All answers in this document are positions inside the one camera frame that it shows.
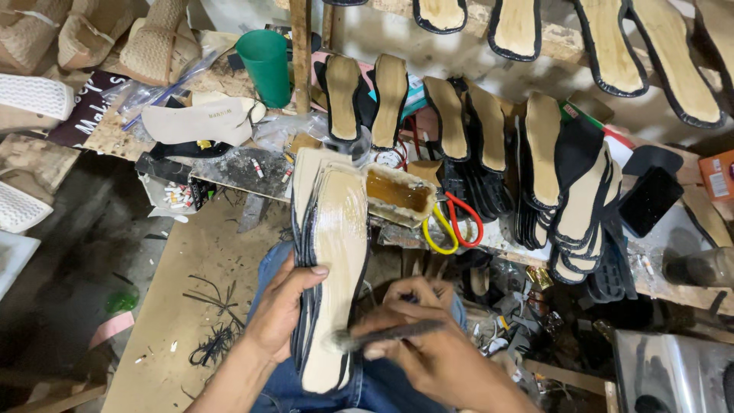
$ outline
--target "white label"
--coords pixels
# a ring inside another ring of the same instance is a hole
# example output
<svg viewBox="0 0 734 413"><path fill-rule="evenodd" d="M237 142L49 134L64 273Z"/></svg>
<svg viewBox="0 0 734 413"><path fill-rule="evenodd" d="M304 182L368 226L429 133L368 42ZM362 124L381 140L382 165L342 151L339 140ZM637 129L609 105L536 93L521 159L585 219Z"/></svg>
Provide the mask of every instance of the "white label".
<svg viewBox="0 0 734 413"><path fill-rule="evenodd" d="M422 99L423 97L425 97L425 95L426 93L421 90L420 92L416 93L415 95L408 96L408 98L405 99L405 106L413 104L413 102L417 101L418 99Z"/></svg>
<svg viewBox="0 0 734 413"><path fill-rule="evenodd" d="M408 75L408 84L410 85L411 89L417 89L423 86L423 82L417 76L412 74Z"/></svg>
<svg viewBox="0 0 734 413"><path fill-rule="evenodd" d="M729 190L727 189L727 183L724 180L723 173L719 172L709 175L708 180L711 181L711 191L713 192L714 198L729 195Z"/></svg>

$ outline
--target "green plastic cup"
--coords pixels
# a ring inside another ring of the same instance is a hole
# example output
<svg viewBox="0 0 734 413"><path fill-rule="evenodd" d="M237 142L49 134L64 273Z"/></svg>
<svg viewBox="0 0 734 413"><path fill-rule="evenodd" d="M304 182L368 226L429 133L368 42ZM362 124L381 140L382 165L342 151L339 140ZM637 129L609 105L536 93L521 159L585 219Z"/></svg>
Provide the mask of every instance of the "green plastic cup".
<svg viewBox="0 0 734 413"><path fill-rule="evenodd" d="M252 30L242 35L234 47L265 105L287 105L291 101L291 83L286 39L272 30Z"/></svg>

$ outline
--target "scissors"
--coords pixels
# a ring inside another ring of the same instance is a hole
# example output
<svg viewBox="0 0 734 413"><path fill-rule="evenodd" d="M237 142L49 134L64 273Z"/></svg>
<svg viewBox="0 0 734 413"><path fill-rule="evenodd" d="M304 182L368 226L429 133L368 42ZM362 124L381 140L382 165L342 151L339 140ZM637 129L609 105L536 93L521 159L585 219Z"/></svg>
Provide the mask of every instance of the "scissors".
<svg viewBox="0 0 734 413"><path fill-rule="evenodd" d="M450 249L444 249L436 245L436 243L434 243L433 240L431 239L431 235L428 232L428 218L426 218L426 220L423 221L423 235L426 237L426 241L428 242L428 245L430 245L430 247L433 248L434 251L438 252L439 254L443 254L443 255L453 254L454 252L457 251L457 249L459 249L459 245L464 246L466 248L476 247L477 245L479 245L479 242L482 241L482 238L484 236L484 226L482 224L482 219L479 217L479 214L477 214L476 211L474 211L474 209L471 206L468 206L464 201L458 199L452 193L446 192L445 195L447 198L446 203L448 206L448 217L451 220L451 225L449 225L446 219L443 217L443 214L441 213L441 210L438 207L438 203L436 203L433 206L433 213L436 214L436 217L438 218L438 222L440 222L443 228L445 228L446 231L448 232L448 235L451 238L453 245ZM457 221L456 212L454 211L454 203L456 203L456 205L458 205L459 208L468 212L469 215L471 215L471 217L474 219L474 222L476 222L478 232L476 235L476 239L472 242L468 242L461 235L461 231L459 230L459 224Z"/></svg>

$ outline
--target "concrete floor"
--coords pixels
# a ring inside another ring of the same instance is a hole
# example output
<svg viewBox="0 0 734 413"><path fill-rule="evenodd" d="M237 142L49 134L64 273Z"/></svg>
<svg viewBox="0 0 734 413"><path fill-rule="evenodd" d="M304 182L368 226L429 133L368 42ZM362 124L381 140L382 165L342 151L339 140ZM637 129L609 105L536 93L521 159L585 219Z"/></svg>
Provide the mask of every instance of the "concrete floor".
<svg viewBox="0 0 734 413"><path fill-rule="evenodd" d="M130 337L131 328L87 352L111 317L104 310L108 294L131 288L112 273L139 291L137 317L166 244L144 237L170 232L173 219L148 218L153 207L132 162L90 151L55 196L54 212L27 234L40 247L0 301L0 367L83 380L105 374L101 365L114 371ZM93 401L78 411L101 406Z"/></svg>

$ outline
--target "red scissors handle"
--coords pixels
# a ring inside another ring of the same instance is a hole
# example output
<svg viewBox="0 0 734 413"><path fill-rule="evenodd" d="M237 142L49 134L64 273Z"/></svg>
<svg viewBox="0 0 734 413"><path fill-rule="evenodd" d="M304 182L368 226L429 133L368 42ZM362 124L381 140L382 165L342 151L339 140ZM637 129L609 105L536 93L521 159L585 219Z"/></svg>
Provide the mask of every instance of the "red scissors handle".
<svg viewBox="0 0 734 413"><path fill-rule="evenodd" d="M448 216L451 219L451 227L454 229L454 233L457 236L457 239L459 240L459 244L462 246L465 246L466 248L474 248L482 241L482 238L484 236L484 225L482 224L482 219L479 217L479 214L474 211L474 209L471 206L468 206L464 201L458 199L450 192L446 193L446 197L448 198L448 201L446 202L448 204ZM472 241L471 243L462 237L461 232L459 231L459 224L457 221L457 214L454 211L454 202L459 205L459 207L466 212L469 212L469 215L474 219L474 222L476 222L477 227L477 235L476 239Z"/></svg>

